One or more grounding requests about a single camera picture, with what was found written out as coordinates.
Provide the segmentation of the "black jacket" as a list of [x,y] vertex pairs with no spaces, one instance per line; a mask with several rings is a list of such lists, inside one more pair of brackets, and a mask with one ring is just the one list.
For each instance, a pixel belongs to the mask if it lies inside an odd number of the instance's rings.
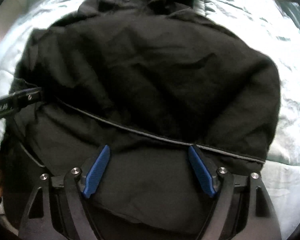
[[[193,0],[86,0],[32,32],[12,91],[42,97],[7,124],[8,221],[34,239],[280,239],[260,178],[280,108],[275,63],[197,14]],[[90,198],[81,166],[104,145],[110,161]],[[209,197],[189,161],[217,166]]]

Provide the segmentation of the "light blue quilt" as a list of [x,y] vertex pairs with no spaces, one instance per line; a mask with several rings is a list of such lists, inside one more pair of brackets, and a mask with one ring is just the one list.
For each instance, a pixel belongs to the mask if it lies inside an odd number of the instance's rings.
[[[26,40],[84,0],[0,0],[0,96],[7,94]],[[195,10],[268,55],[281,79],[275,139],[262,170],[283,239],[300,227],[300,4],[286,0],[196,0]]]

